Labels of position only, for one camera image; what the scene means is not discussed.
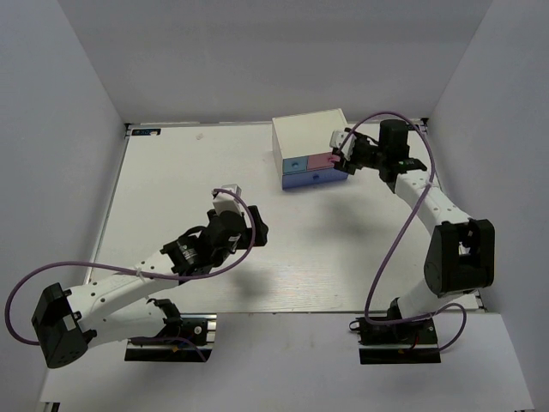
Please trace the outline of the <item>pink small drawer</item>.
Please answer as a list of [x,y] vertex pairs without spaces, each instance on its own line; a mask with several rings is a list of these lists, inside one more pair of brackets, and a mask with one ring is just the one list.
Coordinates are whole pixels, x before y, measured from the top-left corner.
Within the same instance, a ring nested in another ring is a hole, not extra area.
[[307,170],[333,168],[340,157],[332,153],[314,154],[308,157]]

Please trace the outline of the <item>light blue small drawer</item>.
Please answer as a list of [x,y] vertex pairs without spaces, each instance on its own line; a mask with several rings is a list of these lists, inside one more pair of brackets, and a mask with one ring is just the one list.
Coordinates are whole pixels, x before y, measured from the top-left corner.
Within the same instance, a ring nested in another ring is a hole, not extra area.
[[307,156],[286,158],[282,162],[282,172],[284,175],[305,172],[307,170],[307,163]]

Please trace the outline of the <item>blue wide drawer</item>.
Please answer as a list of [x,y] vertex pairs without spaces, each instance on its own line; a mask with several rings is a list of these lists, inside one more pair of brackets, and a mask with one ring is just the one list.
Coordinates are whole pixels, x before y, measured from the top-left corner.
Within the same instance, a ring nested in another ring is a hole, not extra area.
[[283,190],[289,190],[309,185],[326,184],[346,180],[347,177],[347,173],[335,170],[334,168],[311,170],[302,173],[283,175],[281,188]]

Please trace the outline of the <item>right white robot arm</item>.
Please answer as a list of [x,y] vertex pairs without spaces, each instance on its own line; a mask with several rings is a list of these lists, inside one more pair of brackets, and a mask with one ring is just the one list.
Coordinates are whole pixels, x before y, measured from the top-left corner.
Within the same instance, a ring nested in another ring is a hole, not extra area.
[[442,191],[434,166],[411,157],[407,143],[410,124],[387,119],[375,142],[354,129],[335,130],[329,146],[339,160],[335,169],[349,175],[362,168],[379,178],[411,209],[431,240],[423,277],[388,310],[387,330],[397,342],[407,342],[419,330],[418,321],[434,315],[457,296],[490,287],[495,277],[495,228],[474,219]]

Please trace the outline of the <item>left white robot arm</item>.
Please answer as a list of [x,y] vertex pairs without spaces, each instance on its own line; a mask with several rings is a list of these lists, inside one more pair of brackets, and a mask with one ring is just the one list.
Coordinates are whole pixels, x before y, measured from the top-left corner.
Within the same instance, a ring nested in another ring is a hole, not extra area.
[[153,361],[206,361],[213,319],[185,316],[156,294],[209,274],[236,251],[266,245],[268,226],[257,206],[249,211],[251,226],[244,214],[211,209],[207,226],[189,229],[142,260],[138,276],[115,273],[78,287],[45,288],[32,325],[47,367],[65,367],[90,348],[123,340],[144,348]]

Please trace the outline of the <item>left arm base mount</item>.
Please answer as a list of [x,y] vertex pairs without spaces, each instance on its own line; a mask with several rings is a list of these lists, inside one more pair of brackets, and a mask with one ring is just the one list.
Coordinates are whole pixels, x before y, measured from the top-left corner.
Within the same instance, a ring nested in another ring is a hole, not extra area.
[[205,363],[214,348],[215,314],[182,315],[156,337],[129,340],[124,360],[155,363]]

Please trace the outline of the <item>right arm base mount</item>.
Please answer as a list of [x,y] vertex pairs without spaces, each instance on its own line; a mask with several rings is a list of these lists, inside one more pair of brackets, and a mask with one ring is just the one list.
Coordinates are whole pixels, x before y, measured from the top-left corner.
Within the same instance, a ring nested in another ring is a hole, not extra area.
[[361,365],[412,365],[441,362],[432,319],[396,325],[373,325],[356,318],[349,330],[359,338]]

